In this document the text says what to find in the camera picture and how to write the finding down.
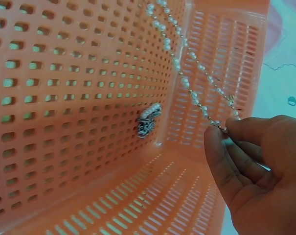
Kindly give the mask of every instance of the jewelry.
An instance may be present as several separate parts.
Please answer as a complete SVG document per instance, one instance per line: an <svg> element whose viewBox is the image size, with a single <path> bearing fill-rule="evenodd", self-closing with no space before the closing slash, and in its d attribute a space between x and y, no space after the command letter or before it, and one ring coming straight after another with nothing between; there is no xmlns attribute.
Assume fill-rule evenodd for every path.
<svg viewBox="0 0 296 235"><path fill-rule="evenodd" d="M220 95L222 95L224 99L227 100L229 107L233 110L232 114L235 117L237 117L238 119L240 119L238 111L233 106L235 97L233 95L226 96L224 91L221 88L219 88L216 84L214 84L213 76L209 75L205 71L206 70L205 66L200 64L200 61L198 60L197 55L193 51L191 51L191 48L189 47L189 44L188 44L188 39L182 35L182 28L178 26L178 21L173 18L172 14L170 14L170 9L167 7L167 2L165 0L157 0L157 4L159 4L162 8L164 8L165 14L168 15L168 21L174 25L174 27L176 29L176 33L183 39L183 46L187 47L188 50L190 51L189 55L197 63L198 69L203 71L203 73L207 76L209 84L211 84L216 89L216 91ZM170 56L173 58L174 68L178 72L178 75L181 77L181 82L182 82L183 87L185 87L188 90L188 92L192 98L192 104L197 105L199 107L199 109L203 113L203 117L208 119L210 121L211 125L218 127L219 129L221 129L224 132L227 132L226 128L222 128L220 126L220 121L213 120L208 115L207 107L200 104L200 102L198 100L198 94L195 91L191 90L188 77L184 76L183 72L181 71L180 60L175 57L175 54L171 49L171 39L166 37L166 34L165 34L166 25L161 24L158 21L158 17L154 14L154 10L155 10L154 4L150 3L147 5L146 14L153 18L153 20L154 20L152 23L153 27L157 28L161 32L161 36L164 38L164 50L168 51Z"/></svg>
<svg viewBox="0 0 296 235"><path fill-rule="evenodd" d="M155 128L155 120L154 118L161 115L162 107L159 103L155 103L146 110L144 110L140 118L136 121L139 122L138 125L138 137L143 139L148 134L150 134Z"/></svg>

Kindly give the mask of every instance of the basket bottom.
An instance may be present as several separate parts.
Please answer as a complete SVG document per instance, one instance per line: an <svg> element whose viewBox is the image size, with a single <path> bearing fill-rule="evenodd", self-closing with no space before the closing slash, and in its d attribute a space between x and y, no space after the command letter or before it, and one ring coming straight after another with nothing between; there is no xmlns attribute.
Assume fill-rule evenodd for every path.
<svg viewBox="0 0 296 235"><path fill-rule="evenodd" d="M224 210L207 165L167 147L120 165L8 234L220 234Z"/></svg>

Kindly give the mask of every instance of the necklace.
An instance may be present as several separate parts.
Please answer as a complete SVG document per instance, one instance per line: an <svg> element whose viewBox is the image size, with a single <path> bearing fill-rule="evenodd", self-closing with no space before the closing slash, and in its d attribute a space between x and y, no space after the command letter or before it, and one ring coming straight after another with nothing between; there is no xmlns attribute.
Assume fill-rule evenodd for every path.
<svg viewBox="0 0 296 235"><path fill-rule="evenodd" d="M231 94L230 95L225 95L224 91L214 83L213 76L210 75L208 72L206 72L205 66L200 64L200 61L198 60L197 55L194 52L192 52L191 48L189 47L188 39L185 38L182 35L182 28L178 26L178 21L173 18L172 14L170 14L171 10L168 8L166 0L157 0L157 4L160 5L161 8L163 8L164 13L168 16L168 21L174 25L174 27L176 29L176 33L183 40L183 46L188 48L189 56L197 63L198 69L200 71L202 71L207 76L209 84L212 85L216 89L216 91L220 95L222 95L223 98L228 102L229 107L232 109L232 114L235 117L237 117L238 119L240 119L238 111L234 108L234 99L235 99L235 97L233 95L231 95ZM188 90L188 92L189 92L189 94L190 94L190 96L192 98L192 104L199 107L199 109L201 110L201 112L203 114L203 117L208 119L210 121L211 125L218 127L220 130L222 130L223 132L226 133L227 129L221 127L221 122L220 121L213 120L208 115L207 107L203 106L199 102L198 94L195 91L191 90L189 80L188 80L188 78L186 76L184 76L183 71L181 70L180 60L175 57L175 54L171 49L171 39L166 37L166 33L165 33L166 25L161 24L161 22L158 21L158 17L154 14L154 10L155 10L154 4L150 3L150 4L147 5L146 14L153 18L153 23L152 23L153 27L157 28L161 33L161 37L164 38L164 50L168 51L170 56L173 58L174 69L178 72L178 75L181 77L182 86L185 87Z"/></svg>

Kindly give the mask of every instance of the pearl bead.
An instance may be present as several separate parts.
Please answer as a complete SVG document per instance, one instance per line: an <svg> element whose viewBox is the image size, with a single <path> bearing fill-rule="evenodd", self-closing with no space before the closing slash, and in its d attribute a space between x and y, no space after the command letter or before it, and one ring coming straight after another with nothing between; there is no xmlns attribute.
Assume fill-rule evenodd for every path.
<svg viewBox="0 0 296 235"><path fill-rule="evenodd" d="M160 23L159 21L153 21L153 27L159 27Z"/></svg>
<svg viewBox="0 0 296 235"><path fill-rule="evenodd" d="M182 83L186 83L186 82L189 82L189 81L188 81L188 78L183 77L183 78L182 78Z"/></svg>
<svg viewBox="0 0 296 235"><path fill-rule="evenodd" d="M164 43L165 44L171 44L171 39L170 38L165 38Z"/></svg>
<svg viewBox="0 0 296 235"><path fill-rule="evenodd" d="M198 94L195 92L191 92L190 95L193 99L196 99L198 97Z"/></svg>
<svg viewBox="0 0 296 235"><path fill-rule="evenodd" d="M149 10L153 10L154 9L154 4L152 4L152 3L148 4L147 7L148 7Z"/></svg>
<svg viewBox="0 0 296 235"><path fill-rule="evenodd" d="M190 87L189 82L184 82L182 85L183 85L183 87L185 87L185 88L189 88L189 87Z"/></svg>
<svg viewBox="0 0 296 235"><path fill-rule="evenodd" d="M162 1L160 4L161 4L161 6L164 6L165 7L167 5L167 2L166 1Z"/></svg>
<svg viewBox="0 0 296 235"><path fill-rule="evenodd" d="M191 101L191 103L194 104L194 105L198 105L199 101L198 101L198 99L194 99L194 100Z"/></svg>
<svg viewBox="0 0 296 235"><path fill-rule="evenodd" d="M161 24L161 25L159 26L159 30L160 30L161 32L164 32L164 31L166 30L166 26L165 26L164 24Z"/></svg>
<svg viewBox="0 0 296 235"><path fill-rule="evenodd" d="M204 67L203 65L198 65L198 68L199 68L200 70L202 70L202 71L205 70L205 67Z"/></svg>
<svg viewBox="0 0 296 235"><path fill-rule="evenodd" d="M196 54L195 54L194 52L191 52L191 53L190 53L190 56L191 56L191 58L194 59L194 60L197 59L197 56L196 56Z"/></svg>
<svg viewBox="0 0 296 235"><path fill-rule="evenodd" d="M179 59L178 59L178 58L174 58L173 60L174 60L174 64L175 64L175 65L177 65L177 64L179 64L179 63L180 63L180 61L179 61Z"/></svg>
<svg viewBox="0 0 296 235"><path fill-rule="evenodd" d="M169 51L170 49L171 49L171 45L168 45L168 44L164 45L165 51Z"/></svg>
<svg viewBox="0 0 296 235"><path fill-rule="evenodd" d="M214 82L213 77L212 76L208 76L207 78L208 78L208 82L210 84L213 84L213 82Z"/></svg>
<svg viewBox="0 0 296 235"><path fill-rule="evenodd" d="M175 65L175 69L176 69L177 71L180 71L180 70L181 70L181 65Z"/></svg>
<svg viewBox="0 0 296 235"><path fill-rule="evenodd" d="M153 15L153 10L147 10L146 14L147 14L148 16L152 16L152 15Z"/></svg>
<svg viewBox="0 0 296 235"><path fill-rule="evenodd" d="M217 91L219 94L224 94L224 92L222 91L221 88L216 89L216 91Z"/></svg>

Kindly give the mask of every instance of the orange plastic basket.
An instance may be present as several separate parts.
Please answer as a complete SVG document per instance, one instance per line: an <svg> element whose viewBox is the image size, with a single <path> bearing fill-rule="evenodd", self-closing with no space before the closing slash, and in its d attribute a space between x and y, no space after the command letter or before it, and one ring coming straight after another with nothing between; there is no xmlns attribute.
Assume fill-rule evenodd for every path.
<svg viewBox="0 0 296 235"><path fill-rule="evenodd" d="M203 151L208 122L176 81L147 3L0 0L0 233L220 233L225 205ZM269 0L169 5L200 62L249 116ZM225 120L229 107L173 28L192 89ZM163 114L139 139L136 118L155 102Z"/></svg>

